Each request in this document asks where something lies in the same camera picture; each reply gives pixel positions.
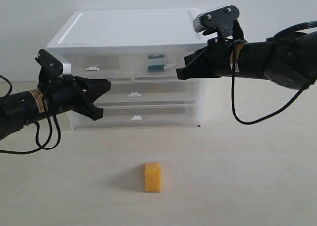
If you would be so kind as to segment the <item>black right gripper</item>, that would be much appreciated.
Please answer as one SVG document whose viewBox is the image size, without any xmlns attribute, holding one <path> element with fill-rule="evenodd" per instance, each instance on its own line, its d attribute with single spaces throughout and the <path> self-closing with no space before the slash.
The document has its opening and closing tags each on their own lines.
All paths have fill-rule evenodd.
<svg viewBox="0 0 317 226">
<path fill-rule="evenodd" d="M 226 38 L 225 42 L 222 42 L 218 38 L 217 43 L 215 40 L 216 38 L 212 39 L 205 48 L 184 57 L 185 66 L 176 69 L 179 80 L 231 77 L 233 40 Z"/>
</svg>

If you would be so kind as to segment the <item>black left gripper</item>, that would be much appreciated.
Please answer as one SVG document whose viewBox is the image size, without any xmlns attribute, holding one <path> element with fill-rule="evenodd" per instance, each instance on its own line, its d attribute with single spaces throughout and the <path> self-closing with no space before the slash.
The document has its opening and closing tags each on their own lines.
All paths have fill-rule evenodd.
<svg viewBox="0 0 317 226">
<path fill-rule="evenodd" d="M 104 110 L 93 103 L 111 89 L 111 82 L 107 79 L 40 74 L 38 81 L 40 97 L 37 119 L 68 111 L 75 111 L 93 121 L 104 116 Z"/>
</svg>

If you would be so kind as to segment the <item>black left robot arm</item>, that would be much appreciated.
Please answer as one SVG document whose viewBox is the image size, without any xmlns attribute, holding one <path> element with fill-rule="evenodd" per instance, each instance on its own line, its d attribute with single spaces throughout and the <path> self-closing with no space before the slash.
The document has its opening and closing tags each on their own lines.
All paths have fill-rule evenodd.
<svg viewBox="0 0 317 226">
<path fill-rule="evenodd" d="M 33 90 L 10 94 L 0 100 L 0 138 L 55 114 L 73 111 L 91 120 L 104 110 L 95 101 L 111 89 L 106 79 L 67 75 L 40 82 Z"/>
</svg>

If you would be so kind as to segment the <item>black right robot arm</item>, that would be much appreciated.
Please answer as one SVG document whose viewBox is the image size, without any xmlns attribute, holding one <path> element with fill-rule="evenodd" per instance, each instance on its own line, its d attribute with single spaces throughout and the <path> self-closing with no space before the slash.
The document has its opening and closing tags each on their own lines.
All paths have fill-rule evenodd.
<svg viewBox="0 0 317 226">
<path fill-rule="evenodd" d="M 184 58 L 176 69 L 179 80 L 235 77 L 269 80 L 299 90 L 317 79 L 317 33 L 305 30 L 317 26 L 309 21 L 281 30 L 264 42 L 247 42 L 235 21 L 228 38 L 218 28 L 207 46 Z"/>
</svg>

